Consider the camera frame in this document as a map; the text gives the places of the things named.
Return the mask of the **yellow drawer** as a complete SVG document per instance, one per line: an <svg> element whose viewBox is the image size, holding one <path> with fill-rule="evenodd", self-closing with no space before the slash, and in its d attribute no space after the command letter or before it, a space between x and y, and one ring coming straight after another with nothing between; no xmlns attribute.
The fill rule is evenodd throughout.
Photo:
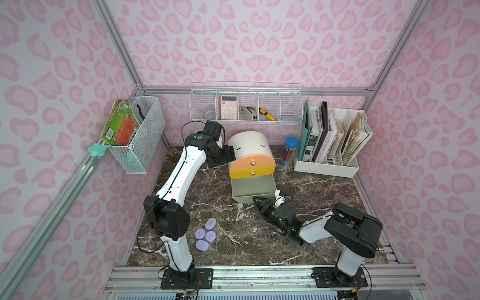
<svg viewBox="0 0 480 300"><path fill-rule="evenodd" d="M275 172L275 165L265 165L265 166L247 166L243 168L231 168L229 170L229 175L232 180L242 180L246 178L255 178L261 176L270 176Z"/></svg>

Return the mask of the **white round drawer cabinet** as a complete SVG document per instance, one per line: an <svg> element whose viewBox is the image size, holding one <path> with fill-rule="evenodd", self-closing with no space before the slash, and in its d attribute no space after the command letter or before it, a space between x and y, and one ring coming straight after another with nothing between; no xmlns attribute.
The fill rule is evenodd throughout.
<svg viewBox="0 0 480 300"><path fill-rule="evenodd" d="M239 132L231 137L227 144L234 148L237 160L251 155L273 157L267 137L258 131Z"/></svg>

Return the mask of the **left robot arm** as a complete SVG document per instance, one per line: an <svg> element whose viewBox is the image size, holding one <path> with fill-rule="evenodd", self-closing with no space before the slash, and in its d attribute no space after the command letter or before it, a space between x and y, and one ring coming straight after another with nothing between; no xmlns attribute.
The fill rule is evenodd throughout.
<svg viewBox="0 0 480 300"><path fill-rule="evenodd" d="M211 120L203 125L201 131L183 137L184 147L172 174L156 195L144 200L144 221L166 248L167 271L187 284L195 280L194 259L186 239L190 226L190 215L184 209L187 192L204 163L213 168L235 160L233 147L225 144L225 128Z"/></svg>

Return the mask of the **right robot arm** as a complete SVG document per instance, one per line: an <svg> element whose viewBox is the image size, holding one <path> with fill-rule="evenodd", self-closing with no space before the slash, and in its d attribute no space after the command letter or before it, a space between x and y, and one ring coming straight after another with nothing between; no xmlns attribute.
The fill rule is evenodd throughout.
<svg viewBox="0 0 480 300"><path fill-rule="evenodd" d="M341 242L344 249L330 272L341 286L357 278L364 261L376 256L383 224L369 214L339 202L323 216L301 222L289 206L292 197L284 191L277 190L269 199L255 196L252 200L276 233L300 246L327 238Z"/></svg>

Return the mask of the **grey bottom drawer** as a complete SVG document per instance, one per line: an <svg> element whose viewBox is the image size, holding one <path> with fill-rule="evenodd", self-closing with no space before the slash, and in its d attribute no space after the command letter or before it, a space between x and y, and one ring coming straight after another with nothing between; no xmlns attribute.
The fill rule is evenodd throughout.
<svg viewBox="0 0 480 300"><path fill-rule="evenodd" d="M254 203L254 197L270 199L276 191L273 175L232 179L231 187L233 200L247 205Z"/></svg>

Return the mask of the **orange top drawer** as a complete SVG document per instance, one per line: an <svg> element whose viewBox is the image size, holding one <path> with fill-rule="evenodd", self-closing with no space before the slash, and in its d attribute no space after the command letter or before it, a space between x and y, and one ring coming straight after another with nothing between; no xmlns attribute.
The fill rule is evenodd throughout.
<svg viewBox="0 0 480 300"><path fill-rule="evenodd" d="M245 168L258 168L263 166L273 166L275 160L268 154L250 154L237 158L233 162L230 162L230 170L238 170Z"/></svg>

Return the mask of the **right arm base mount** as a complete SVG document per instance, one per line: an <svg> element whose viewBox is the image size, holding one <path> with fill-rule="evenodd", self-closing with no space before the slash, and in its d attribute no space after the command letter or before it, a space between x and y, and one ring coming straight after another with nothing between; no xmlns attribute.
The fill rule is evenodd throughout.
<svg viewBox="0 0 480 300"><path fill-rule="evenodd" d="M335 267L314 267L311 277L315 280L317 288L365 288L368 280L362 267L359 267L355 275L347 275Z"/></svg>

